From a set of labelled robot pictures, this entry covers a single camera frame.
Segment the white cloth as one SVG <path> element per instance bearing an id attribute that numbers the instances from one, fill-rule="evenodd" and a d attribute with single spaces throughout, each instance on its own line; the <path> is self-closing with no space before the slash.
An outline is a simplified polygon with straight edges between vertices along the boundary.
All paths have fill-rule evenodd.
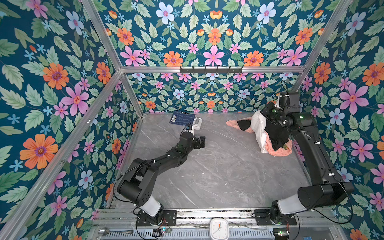
<path id="1" fill-rule="evenodd" d="M 261 111 L 256 111 L 251 118 L 251 129 L 253 130 L 256 141 L 259 145 L 261 153 L 268 153 L 266 148 L 267 133 L 265 132 L 267 119 L 261 114 Z"/>

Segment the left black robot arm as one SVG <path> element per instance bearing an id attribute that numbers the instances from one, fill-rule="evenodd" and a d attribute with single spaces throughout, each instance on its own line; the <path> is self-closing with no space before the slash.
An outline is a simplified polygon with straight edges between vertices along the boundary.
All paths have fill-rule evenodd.
<path id="1" fill-rule="evenodd" d="M 117 193 L 134 203 L 147 216 L 160 217 L 164 207 L 152 196 L 157 177 L 181 166 L 191 151 L 205 146 L 205 136 L 196 137 L 191 131 L 181 133 L 179 142 L 164 155 L 151 160 L 133 160 L 117 186 Z"/>

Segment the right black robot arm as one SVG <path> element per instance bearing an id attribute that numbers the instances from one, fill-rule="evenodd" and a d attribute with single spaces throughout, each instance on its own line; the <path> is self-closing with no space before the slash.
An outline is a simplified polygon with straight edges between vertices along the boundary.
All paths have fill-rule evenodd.
<path id="1" fill-rule="evenodd" d="M 300 187 L 291 197 L 276 200 L 270 209 L 270 219 L 280 223 L 294 214 L 330 207 L 350 199 L 355 188 L 337 172 L 319 134 L 318 124 L 309 113 L 301 113 L 300 106 L 276 108 L 269 102 L 261 111 L 271 124 L 282 127 L 302 151 L 308 167 L 311 185 Z"/>

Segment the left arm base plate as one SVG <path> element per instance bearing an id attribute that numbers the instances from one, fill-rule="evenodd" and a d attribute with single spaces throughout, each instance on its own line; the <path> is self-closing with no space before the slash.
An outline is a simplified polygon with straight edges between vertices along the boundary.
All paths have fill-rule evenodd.
<path id="1" fill-rule="evenodd" d="M 178 212 L 176 210 L 160 210 L 157 215 L 151 217 L 144 211 L 139 211 L 137 217 L 138 227 L 160 227 L 176 225 Z"/>

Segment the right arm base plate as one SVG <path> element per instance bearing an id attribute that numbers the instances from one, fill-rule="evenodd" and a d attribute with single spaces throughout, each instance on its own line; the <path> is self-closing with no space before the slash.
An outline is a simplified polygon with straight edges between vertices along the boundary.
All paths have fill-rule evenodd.
<path id="1" fill-rule="evenodd" d="M 294 215 L 281 215 L 278 212 L 267 209 L 256 209 L 252 216 L 258 226 L 296 226 L 298 224 Z"/>

